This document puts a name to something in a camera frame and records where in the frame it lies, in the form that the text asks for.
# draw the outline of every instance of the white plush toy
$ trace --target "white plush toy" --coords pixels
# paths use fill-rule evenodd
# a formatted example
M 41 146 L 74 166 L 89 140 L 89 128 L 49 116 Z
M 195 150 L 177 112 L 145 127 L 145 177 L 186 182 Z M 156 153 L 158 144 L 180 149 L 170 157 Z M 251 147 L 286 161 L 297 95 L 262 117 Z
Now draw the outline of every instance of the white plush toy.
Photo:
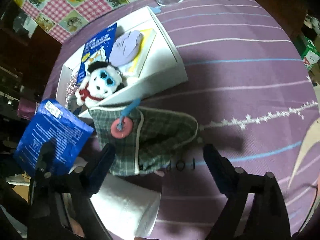
M 96 61 L 88 67 L 88 73 L 75 95 L 77 104 L 85 104 L 88 108 L 96 106 L 97 103 L 112 95 L 120 84 L 122 78 L 114 67 L 107 62 Z

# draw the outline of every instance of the blue booklet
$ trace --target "blue booklet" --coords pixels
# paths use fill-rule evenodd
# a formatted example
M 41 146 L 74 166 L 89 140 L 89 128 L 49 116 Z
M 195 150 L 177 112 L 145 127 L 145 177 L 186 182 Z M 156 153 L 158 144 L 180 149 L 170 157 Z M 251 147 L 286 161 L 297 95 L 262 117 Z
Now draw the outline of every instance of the blue booklet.
M 54 99 L 42 101 L 31 119 L 13 158 L 31 177 L 43 143 L 51 141 L 55 146 L 54 159 L 47 171 L 54 175 L 67 174 L 93 128 L 76 118 Z
M 115 41 L 117 23 L 94 35 L 84 45 L 77 84 L 80 85 L 86 76 L 88 67 L 95 61 L 108 61 Z

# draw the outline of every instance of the green plaid pouch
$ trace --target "green plaid pouch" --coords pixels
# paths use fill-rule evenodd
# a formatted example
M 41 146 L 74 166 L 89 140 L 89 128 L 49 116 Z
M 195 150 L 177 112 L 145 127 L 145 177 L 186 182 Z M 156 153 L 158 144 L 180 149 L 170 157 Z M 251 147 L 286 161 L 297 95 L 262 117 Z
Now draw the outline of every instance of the green plaid pouch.
M 170 158 L 197 135 L 198 123 L 185 113 L 139 106 L 128 117 L 132 132 L 125 138 L 111 135 L 112 123 L 124 107 L 93 107 L 89 110 L 102 149 L 111 143 L 116 158 L 110 172 L 116 176 L 148 174 L 168 165 Z

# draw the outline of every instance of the white paper towel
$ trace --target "white paper towel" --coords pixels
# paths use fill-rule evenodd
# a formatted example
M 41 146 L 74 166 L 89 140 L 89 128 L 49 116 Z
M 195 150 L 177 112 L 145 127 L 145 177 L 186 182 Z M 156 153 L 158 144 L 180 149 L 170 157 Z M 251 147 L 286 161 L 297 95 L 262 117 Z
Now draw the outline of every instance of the white paper towel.
M 71 171 L 85 165 L 86 161 L 78 157 Z M 146 237 L 151 234 L 160 198 L 160 192 L 107 174 L 99 192 L 90 200 L 107 230 L 123 240 L 133 240 L 136 236 Z

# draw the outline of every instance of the purple tablecloth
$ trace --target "purple tablecloth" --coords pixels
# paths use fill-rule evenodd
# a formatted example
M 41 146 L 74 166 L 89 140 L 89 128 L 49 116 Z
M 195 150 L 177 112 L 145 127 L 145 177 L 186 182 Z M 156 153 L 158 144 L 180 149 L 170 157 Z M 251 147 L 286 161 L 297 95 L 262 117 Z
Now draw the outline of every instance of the purple tablecloth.
M 88 24 L 66 41 L 53 68 L 44 98 L 55 97 L 62 64 L 92 35 L 154 0 L 140 0 Z M 291 232 L 299 230 L 314 200 L 319 147 L 313 147 L 286 190 L 301 141 L 319 116 L 308 73 L 278 23 L 254 0 L 184 0 L 161 8 L 157 17 L 184 61 L 189 82 L 146 99 L 145 106 L 181 111 L 199 122 L 204 142 L 213 143 L 234 166 L 248 173 L 275 174 L 287 205 Z M 97 150 L 89 141 L 86 149 Z M 192 171 L 192 159 L 195 170 Z M 175 163 L 160 185 L 162 199 L 151 234 L 157 239 L 203 239 L 226 198 L 202 158 L 201 144 Z M 242 223 L 248 216 L 249 197 Z

